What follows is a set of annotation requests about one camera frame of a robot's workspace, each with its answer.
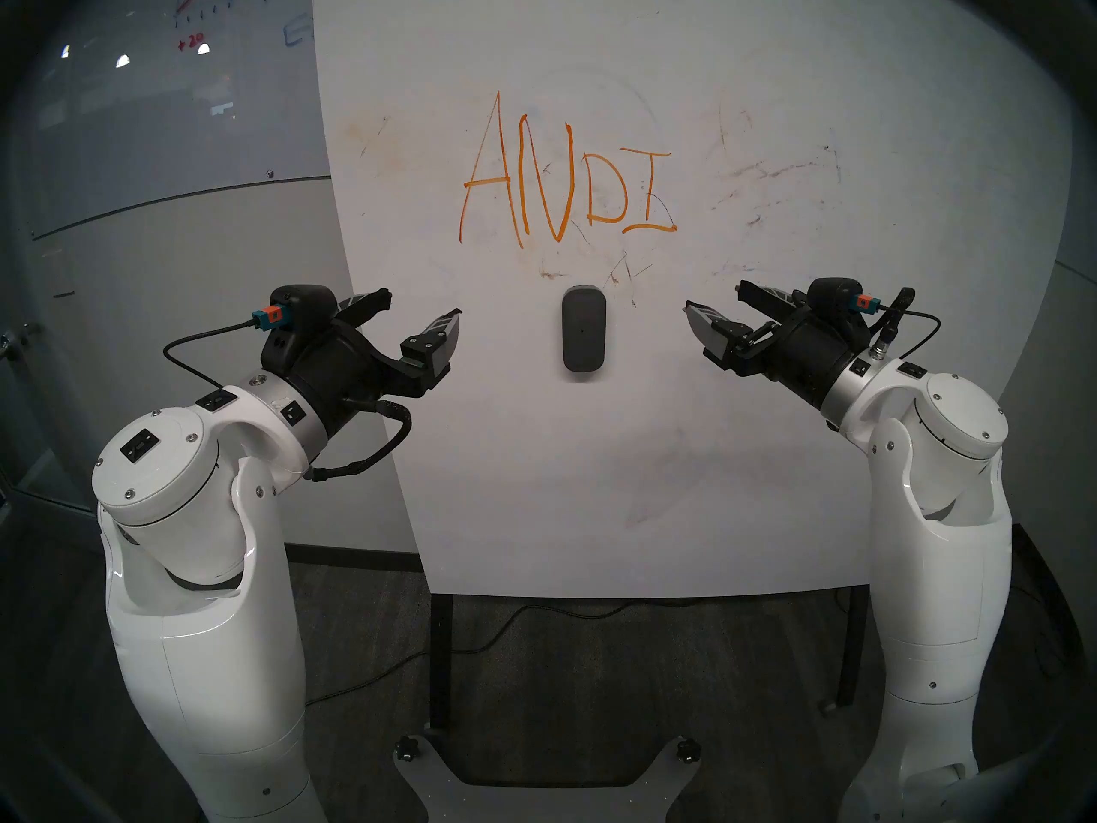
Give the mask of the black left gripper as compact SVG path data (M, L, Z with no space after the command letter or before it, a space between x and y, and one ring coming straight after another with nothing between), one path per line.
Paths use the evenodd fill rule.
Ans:
M337 322L363 325L391 305L388 288L355 294L339 302ZM405 339L400 362L380 353L357 329L335 322L312 332L294 332L292 385L316 413L326 436L333 438L360 413L358 405L372 412L384 396L419 398L434 388L451 370L461 314L454 308Z

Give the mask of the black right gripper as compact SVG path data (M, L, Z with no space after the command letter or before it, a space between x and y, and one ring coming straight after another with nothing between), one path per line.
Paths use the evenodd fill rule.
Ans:
M842 371L870 343L863 317L847 313L833 325L811 311L799 291L788 293L749 281L735 288L737 300L769 322L751 331L710 306L687 300L683 311L703 345L703 356L723 371L762 374L813 407L823 406Z

